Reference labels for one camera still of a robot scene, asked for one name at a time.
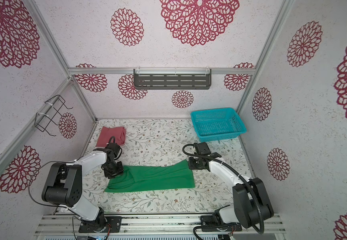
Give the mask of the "green tank top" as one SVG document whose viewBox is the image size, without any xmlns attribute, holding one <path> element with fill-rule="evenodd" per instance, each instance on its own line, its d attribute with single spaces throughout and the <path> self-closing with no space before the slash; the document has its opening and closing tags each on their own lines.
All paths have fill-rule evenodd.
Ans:
<svg viewBox="0 0 347 240">
<path fill-rule="evenodd" d="M 167 167 L 125 166 L 122 175 L 111 179 L 106 193 L 131 193 L 155 190 L 192 189 L 192 170 L 187 161 Z"/>
</svg>

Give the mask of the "pink tank top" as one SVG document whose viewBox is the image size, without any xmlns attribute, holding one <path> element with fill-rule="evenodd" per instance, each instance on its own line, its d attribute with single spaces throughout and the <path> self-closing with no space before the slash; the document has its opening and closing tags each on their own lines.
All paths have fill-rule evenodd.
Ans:
<svg viewBox="0 0 347 240">
<path fill-rule="evenodd" d="M 115 143 L 119 146 L 123 146 L 126 140 L 126 128 L 125 127 L 115 127 L 108 128 L 103 127 L 100 131 L 96 147 L 104 148 L 110 142 L 110 138 L 114 137 Z"/>
</svg>

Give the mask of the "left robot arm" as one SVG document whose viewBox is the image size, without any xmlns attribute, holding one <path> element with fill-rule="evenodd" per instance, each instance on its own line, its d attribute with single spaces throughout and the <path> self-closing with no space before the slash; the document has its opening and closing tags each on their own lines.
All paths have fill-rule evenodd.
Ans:
<svg viewBox="0 0 347 240">
<path fill-rule="evenodd" d="M 122 163 L 118 161 L 122 153 L 116 143 L 108 143 L 105 148 L 96 148 L 73 162 L 54 163 L 50 167 L 41 198 L 44 202 L 65 207 L 76 214 L 81 221 L 80 232 L 100 233 L 108 228 L 104 210 L 94 205 L 82 193 L 82 177 L 96 167 L 103 170 L 107 179 L 122 175 Z"/>
</svg>

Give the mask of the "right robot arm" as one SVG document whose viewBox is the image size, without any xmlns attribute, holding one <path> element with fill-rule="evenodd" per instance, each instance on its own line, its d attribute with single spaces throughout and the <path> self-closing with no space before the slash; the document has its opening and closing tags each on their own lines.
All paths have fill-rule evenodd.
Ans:
<svg viewBox="0 0 347 240">
<path fill-rule="evenodd" d="M 264 234 L 264 221 L 274 216 L 274 210 L 263 181 L 240 174 L 219 153 L 211 152 L 207 143 L 187 144 L 182 152 L 189 156 L 190 170 L 209 171 L 219 177 L 232 192 L 232 204 L 215 210 L 213 220 L 205 223 L 205 226 L 229 228 L 238 225 Z"/>
</svg>

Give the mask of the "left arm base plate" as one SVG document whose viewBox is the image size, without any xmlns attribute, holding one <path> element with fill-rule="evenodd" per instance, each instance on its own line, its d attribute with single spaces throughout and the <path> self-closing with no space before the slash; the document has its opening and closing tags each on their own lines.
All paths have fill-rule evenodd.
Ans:
<svg viewBox="0 0 347 240">
<path fill-rule="evenodd" d="M 99 218 L 95 221 L 82 220 L 80 223 L 79 233 L 119 233 L 122 217 L 109 216 Z"/>
</svg>

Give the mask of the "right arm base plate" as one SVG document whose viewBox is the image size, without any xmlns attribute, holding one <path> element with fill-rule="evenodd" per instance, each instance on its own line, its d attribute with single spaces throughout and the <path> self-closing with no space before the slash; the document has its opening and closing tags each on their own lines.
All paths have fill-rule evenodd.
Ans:
<svg viewBox="0 0 347 240">
<path fill-rule="evenodd" d="M 200 216 L 200 225 L 203 232 L 241 232 L 242 226 L 239 223 L 224 223 L 216 215 Z"/>
</svg>

